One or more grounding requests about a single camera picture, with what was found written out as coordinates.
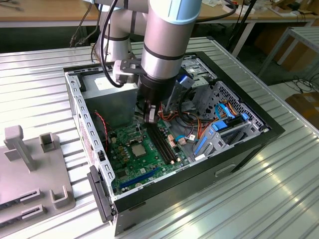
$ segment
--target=table leg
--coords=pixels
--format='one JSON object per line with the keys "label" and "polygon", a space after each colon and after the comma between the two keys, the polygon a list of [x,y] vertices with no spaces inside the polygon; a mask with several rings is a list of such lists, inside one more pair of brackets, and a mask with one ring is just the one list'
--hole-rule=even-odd
{"label": "table leg", "polygon": [[316,62],[314,63],[314,65],[310,68],[310,70],[308,71],[307,75],[306,75],[306,80],[310,80],[311,77],[315,74],[315,72],[317,71],[317,69],[319,68],[319,59],[316,60]]}
{"label": "table leg", "polygon": [[235,46],[235,49],[234,49],[233,52],[232,52],[232,55],[233,55],[234,57],[237,57],[237,56],[238,56],[238,54],[239,54],[241,48],[243,47],[245,41],[247,40],[247,38],[248,38],[248,36],[249,36],[251,30],[253,29],[254,25],[255,25],[255,22],[250,22],[250,23],[248,23],[247,26],[245,27],[245,30],[244,30],[243,34],[241,34],[240,39],[239,39],[239,41],[237,42],[237,44],[236,44],[236,46]]}
{"label": "table leg", "polygon": [[284,42],[287,40],[288,36],[289,36],[289,31],[290,29],[287,28],[284,32],[284,34],[280,37],[279,41],[276,43],[276,45],[274,46],[274,48],[271,50],[271,52],[269,53],[269,55],[267,56],[267,58],[264,60],[259,72],[257,73],[257,76],[260,78],[261,75],[264,73],[265,69],[268,67],[269,63],[271,62],[271,60],[275,57],[275,55],[277,54],[278,50],[280,49],[280,47],[284,44]]}
{"label": "table leg", "polygon": [[[309,21],[305,24],[305,27],[307,26],[311,26],[313,24],[314,21]],[[294,40],[291,45],[287,48],[287,50],[284,52],[284,54],[281,56],[281,58],[279,59],[279,61],[277,62],[278,65],[281,65],[285,59],[287,58],[287,56],[291,53],[291,51],[294,49],[294,47],[297,45],[298,40]]]}

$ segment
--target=red wire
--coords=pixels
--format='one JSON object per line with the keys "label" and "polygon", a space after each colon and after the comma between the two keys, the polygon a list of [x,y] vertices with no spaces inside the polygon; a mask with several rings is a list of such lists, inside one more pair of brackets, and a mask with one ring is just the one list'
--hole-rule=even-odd
{"label": "red wire", "polygon": [[108,130],[106,129],[106,124],[105,124],[105,121],[104,119],[102,118],[102,116],[100,116],[99,113],[95,112],[95,114],[100,117],[102,123],[103,123],[103,126],[104,126],[104,130],[105,130],[105,150],[107,151],[107,145],[108,145]]}

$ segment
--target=gray plastic holder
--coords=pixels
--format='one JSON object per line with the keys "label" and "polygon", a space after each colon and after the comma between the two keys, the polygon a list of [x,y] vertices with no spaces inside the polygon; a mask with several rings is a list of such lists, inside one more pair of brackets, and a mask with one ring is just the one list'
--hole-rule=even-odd
{"label": "gray plastic holder", "polygon": [[4,129],[0,147],[0,238],[75,206],[59,137],[23,141],[16,125]]}

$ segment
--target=cardboard box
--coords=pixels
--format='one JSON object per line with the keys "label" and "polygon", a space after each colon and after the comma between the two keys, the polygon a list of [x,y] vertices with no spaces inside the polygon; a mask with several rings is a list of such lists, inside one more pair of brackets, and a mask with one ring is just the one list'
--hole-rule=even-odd
{"label": "cardboard box", "polygon": [[319,129],[319,93],[295,94],[286,99],[298,113]]}

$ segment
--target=metal frame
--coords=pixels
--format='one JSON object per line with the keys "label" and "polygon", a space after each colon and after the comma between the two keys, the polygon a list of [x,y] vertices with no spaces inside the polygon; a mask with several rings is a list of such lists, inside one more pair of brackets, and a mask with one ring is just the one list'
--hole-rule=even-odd
{"label": "metal frame", "polygon": [[295,40],[287,49],[287,51],[283,54],[282,58],[279,60],[280,63],[282,63],[285,60],[285,58],[290,54],[290,52],[296,46],[298,41],[319,53],[319,27],[288,27],[279,39],[279,41],[276,43],[272,51],[269,53],[265,61],[263,62],[257,74],[258,77],[262,76],[262,74],[272,61],[272,59],[279,51],[280,47],[286,42],[289,36],[292,36],[293,38],[295,38]]}

